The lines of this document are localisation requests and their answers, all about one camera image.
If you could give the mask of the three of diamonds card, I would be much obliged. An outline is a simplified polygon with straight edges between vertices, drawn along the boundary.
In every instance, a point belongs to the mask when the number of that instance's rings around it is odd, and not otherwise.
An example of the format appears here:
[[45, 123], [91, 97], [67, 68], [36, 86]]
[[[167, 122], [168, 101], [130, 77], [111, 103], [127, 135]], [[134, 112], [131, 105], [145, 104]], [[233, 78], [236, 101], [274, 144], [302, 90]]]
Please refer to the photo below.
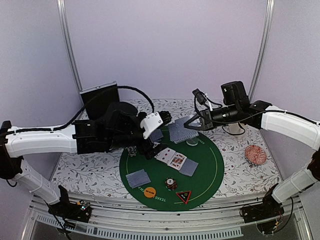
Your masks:
[[161, 161], [165, 164], [168, 164], [175, 153], [176, 153], [175, 150], [167, 147], [164, 150], [162, 150], [161, 152], [159, 152], [154, 158], [158, 161]]

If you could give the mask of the dealt card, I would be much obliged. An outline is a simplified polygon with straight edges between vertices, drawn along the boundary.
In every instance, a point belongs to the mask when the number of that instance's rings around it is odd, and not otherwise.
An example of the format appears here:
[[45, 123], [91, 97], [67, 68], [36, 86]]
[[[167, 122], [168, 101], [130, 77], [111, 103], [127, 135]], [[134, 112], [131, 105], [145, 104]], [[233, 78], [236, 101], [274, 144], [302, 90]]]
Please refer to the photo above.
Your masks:
[[151, 182], [147, 172], [145, 172], [144, 169], [129, 173], [125, 177], [132, 189], [141, 187], [142, 185], [149, 184]]
[[162, 131], [160, 129], [154, 130], [150, 135], [150, 139], [153, 142], [160, 141], [163, 137], [164, 137], [164, 135], [163, 135], [163, 133], [162, 133]]

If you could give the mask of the king of diamonds card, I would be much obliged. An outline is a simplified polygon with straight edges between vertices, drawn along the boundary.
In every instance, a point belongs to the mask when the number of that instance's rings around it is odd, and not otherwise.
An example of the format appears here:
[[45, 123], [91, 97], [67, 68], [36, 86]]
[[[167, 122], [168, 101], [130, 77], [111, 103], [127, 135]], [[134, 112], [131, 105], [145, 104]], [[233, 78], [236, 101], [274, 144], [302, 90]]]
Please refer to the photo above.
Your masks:
[[180, 170], [183, 164], [185, 163], [186, 159], [187, 157], [185, 155], [183, 155], [182, 153], [176, 152], [167, 163], [167, 166], [175, 170]]

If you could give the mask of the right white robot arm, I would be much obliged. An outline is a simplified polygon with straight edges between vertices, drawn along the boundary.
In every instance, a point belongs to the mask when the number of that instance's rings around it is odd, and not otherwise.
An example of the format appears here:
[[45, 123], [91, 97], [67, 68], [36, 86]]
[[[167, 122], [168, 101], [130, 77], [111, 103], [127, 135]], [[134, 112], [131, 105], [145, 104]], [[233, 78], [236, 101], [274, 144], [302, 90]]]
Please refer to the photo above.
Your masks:
[[297, 140], [315, 152], [311, 162], [289, 178], [273, 186], [262, 200], [258, 213], [269, 218], [278, 205], [303, 192], [320, 180], [320, 123], [296, 113], [282, 110], [269, 102], [250, 102], [244, 84], [232, 81], [221, 85], [223, 106], [198, 110], [184, 123], [187, 129], [209, 131], [230, 124], [246, 124], [256, 129], [273, 131]]

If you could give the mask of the blue poker chip stack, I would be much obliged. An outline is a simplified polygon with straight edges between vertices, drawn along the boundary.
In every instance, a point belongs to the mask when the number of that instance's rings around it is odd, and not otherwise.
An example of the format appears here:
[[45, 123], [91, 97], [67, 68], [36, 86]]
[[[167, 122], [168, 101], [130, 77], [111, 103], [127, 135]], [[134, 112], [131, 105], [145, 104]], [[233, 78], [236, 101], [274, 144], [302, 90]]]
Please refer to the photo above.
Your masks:
[[137, 155], [137, 148], [135, 146], [129, 146], [126, 149], [129, 157], [135, 157]]

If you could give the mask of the blue playing card deck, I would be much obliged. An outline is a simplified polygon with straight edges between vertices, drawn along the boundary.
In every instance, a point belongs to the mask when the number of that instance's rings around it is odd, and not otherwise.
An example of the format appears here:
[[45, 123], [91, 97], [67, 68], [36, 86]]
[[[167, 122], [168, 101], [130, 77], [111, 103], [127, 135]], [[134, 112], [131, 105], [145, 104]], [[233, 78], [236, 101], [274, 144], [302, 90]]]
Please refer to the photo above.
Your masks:
[[167, 126], [171, 142], [178, 144], [199, 136], [199, 133], [196, 130], [184, 127], [184, 123], [190, 120], [191, 117], [191, 115], [187, 115], [178, 118]]

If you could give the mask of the black red triangular marker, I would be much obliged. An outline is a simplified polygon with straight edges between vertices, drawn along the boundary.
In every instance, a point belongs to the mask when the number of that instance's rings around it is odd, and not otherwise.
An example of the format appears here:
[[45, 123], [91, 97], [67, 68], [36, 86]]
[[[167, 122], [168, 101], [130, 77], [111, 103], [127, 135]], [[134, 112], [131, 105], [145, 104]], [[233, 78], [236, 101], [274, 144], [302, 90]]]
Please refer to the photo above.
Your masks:
[[177, 192], [176, 195], [177, 197], [184, 203], [187, 204], [190, 200], [192, 191], [188, 190], [188, 191], [181, 191], [181, 192]]

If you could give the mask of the red black poker chip stack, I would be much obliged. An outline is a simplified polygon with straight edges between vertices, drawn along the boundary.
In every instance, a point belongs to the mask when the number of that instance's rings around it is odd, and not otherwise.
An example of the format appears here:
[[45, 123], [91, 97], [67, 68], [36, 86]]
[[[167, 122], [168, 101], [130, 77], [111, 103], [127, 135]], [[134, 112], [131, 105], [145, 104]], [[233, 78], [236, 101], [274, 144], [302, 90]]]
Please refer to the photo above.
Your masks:
[[168, 177], [165, 180], [165, 186], [167, 190], [174, 191], [178, 187], [178, 184], [174, 178]]

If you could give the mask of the orange big blind button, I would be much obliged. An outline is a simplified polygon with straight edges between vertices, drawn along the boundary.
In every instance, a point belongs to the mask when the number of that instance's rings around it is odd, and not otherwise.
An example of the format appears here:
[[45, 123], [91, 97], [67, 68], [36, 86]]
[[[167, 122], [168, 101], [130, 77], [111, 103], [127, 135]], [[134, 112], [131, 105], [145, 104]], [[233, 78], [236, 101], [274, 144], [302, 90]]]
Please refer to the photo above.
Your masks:
[[154, 198], [156, 196], [156, 193], [157, 191], [154, 187], [146, 187], [143, 192], [144, 196], [148, 199]]

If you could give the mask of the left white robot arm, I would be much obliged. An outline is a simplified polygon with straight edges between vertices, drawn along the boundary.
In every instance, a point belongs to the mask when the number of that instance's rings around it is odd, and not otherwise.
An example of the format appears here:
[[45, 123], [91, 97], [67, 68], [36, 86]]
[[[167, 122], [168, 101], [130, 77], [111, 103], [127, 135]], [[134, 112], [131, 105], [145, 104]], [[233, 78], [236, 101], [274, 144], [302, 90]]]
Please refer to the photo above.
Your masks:
[[170, 122], [167, 112], [138, 112], [127, 102], [109, 105], [104, 116], [96, 120], [75, 120], [66, 125], [21, 128], [4, 121], [0, 128], [0, 177], [25, 186], [63, 216], [74, 213], [67, 191], [53, 185], [36, 172], [25, 155], [43, 153], [109, 153], [136, 147], [147, 159], [153, 158], [161, 145], [154, 146], [150, 136]]

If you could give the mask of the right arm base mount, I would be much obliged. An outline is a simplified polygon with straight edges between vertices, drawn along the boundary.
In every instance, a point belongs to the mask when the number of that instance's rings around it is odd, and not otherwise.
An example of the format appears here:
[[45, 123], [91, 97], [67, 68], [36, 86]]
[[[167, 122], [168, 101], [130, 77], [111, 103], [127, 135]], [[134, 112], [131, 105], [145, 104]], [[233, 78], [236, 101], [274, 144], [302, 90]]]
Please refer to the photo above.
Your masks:
[[285, 213], [283, 205], [273, 198], [263, 198], [262, 203], [255, 205], [244, 205], [239, 214], [245, 223], [266, 220], [273, 217], [280, 217]]

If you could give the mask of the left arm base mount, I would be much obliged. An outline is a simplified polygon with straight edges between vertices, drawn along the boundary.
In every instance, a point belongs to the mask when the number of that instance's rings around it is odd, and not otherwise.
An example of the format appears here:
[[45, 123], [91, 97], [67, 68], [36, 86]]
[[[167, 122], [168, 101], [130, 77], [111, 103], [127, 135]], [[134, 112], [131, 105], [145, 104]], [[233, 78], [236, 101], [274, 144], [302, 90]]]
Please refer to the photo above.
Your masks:
[[92, 214], [91, 204], [88, 201], [79, 200], [72, 203], [69, 200], [59, 201], [48, 205], [48, 213], [63, 218], [88, 223]]

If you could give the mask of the aluminium poker chip case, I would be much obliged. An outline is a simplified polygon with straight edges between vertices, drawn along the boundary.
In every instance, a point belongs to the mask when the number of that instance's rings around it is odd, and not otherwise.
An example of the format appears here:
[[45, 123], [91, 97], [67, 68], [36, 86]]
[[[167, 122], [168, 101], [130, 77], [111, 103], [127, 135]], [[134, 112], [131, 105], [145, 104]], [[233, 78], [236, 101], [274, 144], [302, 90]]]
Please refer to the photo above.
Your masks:
[[89, 120], [102, 117], [111, 103], [120, 101], [117, 86], [117, 82], [112, 81], [79, 92]]

